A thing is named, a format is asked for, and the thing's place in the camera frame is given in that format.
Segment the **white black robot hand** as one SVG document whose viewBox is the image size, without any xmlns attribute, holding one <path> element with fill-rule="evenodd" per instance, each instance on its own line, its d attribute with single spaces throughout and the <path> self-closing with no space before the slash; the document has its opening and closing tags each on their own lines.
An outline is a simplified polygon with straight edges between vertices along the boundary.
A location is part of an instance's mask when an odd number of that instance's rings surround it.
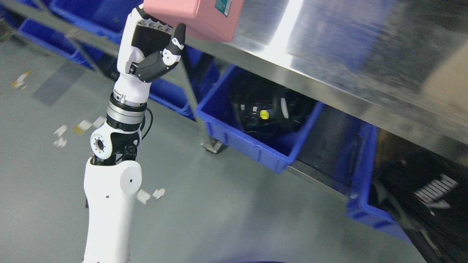
<svg viewBox="0 0 468 263">
<path fill-rule="evenodd" d="M 143 7 L 129 13 L 117 59 L 115 100 L 146 103 L 151 83 L 177 66 L 185 47 L 186 25 L 179 23 L 173 30 Z"/>
</svg>

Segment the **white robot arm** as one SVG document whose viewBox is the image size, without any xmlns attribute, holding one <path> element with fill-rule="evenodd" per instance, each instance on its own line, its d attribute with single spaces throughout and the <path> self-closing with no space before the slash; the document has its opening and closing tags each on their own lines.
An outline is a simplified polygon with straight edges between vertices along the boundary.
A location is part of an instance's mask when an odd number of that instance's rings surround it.
<svg viewBox="0 0 468 263">
<path fill-rule="evenodd" d="M 186 26 L 170 26 L 145 4 L 128 15 L 117 59 L 119 76 L 106 119 L 92 132 L 84 172 L 89 213 L 84 263 L 128 263 L 130 233 L 142 168 L 136 161 L 151 83 L 182 58 Z"/>
</svg>

